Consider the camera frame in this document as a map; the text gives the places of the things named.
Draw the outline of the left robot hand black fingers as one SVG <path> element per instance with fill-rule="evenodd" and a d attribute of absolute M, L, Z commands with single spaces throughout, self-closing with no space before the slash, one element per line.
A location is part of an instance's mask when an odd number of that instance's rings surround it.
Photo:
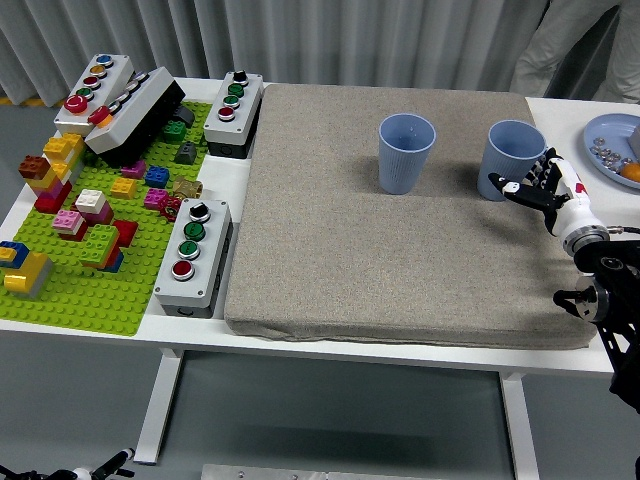
<path fill-rule="evenodd" d="M 104 464 L 96 468 L 89 467 L 77 467 L 73 470 L 58 469 L 51 474 L 38 473 L 35 470 L 16 473 L 1 466 L 1 478 L 2 479 L 93 479 L 93 480 L 105 480 L 109 479 L 112 475 L 121 476 L 124 478 L 133 478 L 135 473 L 131 470 L 124 469 L 123 466 L 127 461 L 131 460 L 135 455 L 133 448 L 125 448 L 113 457 L 107 460 Z"/>

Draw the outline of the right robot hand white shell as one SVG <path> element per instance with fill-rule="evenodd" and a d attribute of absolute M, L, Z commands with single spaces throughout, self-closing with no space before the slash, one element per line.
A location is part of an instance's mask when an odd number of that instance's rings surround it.
<path fill-rule="evenodd" d="M 520 182 L 495 172 L 488 174 L 488 180 L 507 200 L 542 212 L 547 231 L 566 244 L 581 235 L 608 238 L 603 222 L 591 210 L 584 183 L 555 148 L 548 149 Z"/>

